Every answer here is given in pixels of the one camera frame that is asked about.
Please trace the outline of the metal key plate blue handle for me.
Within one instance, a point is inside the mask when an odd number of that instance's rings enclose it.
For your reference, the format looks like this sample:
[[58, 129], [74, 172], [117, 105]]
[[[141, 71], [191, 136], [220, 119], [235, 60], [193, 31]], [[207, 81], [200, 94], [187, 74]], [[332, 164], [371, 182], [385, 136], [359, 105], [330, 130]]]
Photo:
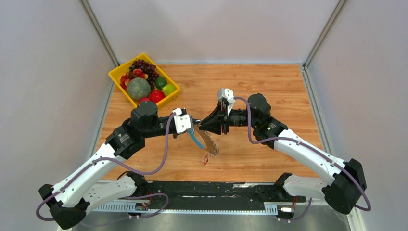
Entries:
[[216, 157], [219, 154], [219, 149], [209, 132], [199, 130], [199, 126], [194, 125], [192, 129], [187, 130], [187, 133], [199, 148], [207, 151], [209, 156]]

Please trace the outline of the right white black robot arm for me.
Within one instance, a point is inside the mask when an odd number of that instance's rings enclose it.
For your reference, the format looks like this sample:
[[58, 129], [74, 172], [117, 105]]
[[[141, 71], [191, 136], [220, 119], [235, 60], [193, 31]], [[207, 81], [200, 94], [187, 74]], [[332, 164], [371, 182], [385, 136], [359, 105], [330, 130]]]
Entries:
[[284, 173], [276, 181], [275, 195], [281, 201], [292, 196], [325, 200], [334, 210], [348, 215], [353, 208], [371, 211], [362, 164], [345, 161], [302, 139], [271, 115], [271, 105], [258, 93], [248, 99], [219, 95], [216, 108], [201, 121], [199, 130], [227, 134], [230, 127], [247, 127], [250, 143], [262, 144], [287, 154], [317, 174], [316, 178]]

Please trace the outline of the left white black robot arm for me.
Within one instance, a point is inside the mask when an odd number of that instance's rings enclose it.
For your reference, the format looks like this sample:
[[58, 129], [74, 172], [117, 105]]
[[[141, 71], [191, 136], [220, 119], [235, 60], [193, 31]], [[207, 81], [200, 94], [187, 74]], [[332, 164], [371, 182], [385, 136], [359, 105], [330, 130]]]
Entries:
[[[87, 213], [102, 204], [131, 195], [142, 199], [147, 193], [147, 186], [132, 177], [117, 180], [112, 186], [95, 188], [95, 185], [117, 165], [141, 176], [157, 173], [167, 159], [169, 136], [186, 133], [200, 122], [185, 108], [176, 108], [169, 116], [159, 117], [158, 106], [154, 102], [140, 103], [131, 111], [130, 118], [117, 127], [74, 173], [59, 183], [40, 187], [38, 192], [43, 201], [36, 208], [36, 216], [43, 221], [55, 221], [66, 230], [79, 224]], [[165, 137], [165, 151], [159, 167], [143, 172], [124, 163], [145, 147], [147, 138], [158, 136]]]

